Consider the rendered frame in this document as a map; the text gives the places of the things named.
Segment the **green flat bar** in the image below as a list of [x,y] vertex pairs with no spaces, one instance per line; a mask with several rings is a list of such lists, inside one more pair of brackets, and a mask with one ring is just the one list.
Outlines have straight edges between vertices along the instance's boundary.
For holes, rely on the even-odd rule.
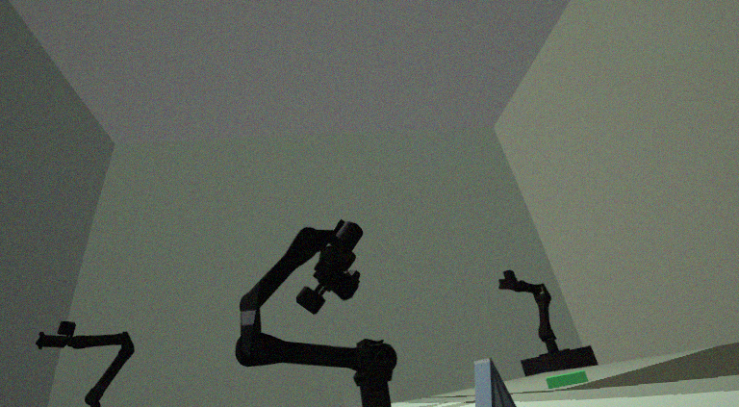
[[549,376],[546,378],[546,380],[549,389],[564,387],[571,384],[589,382],[585,370]]

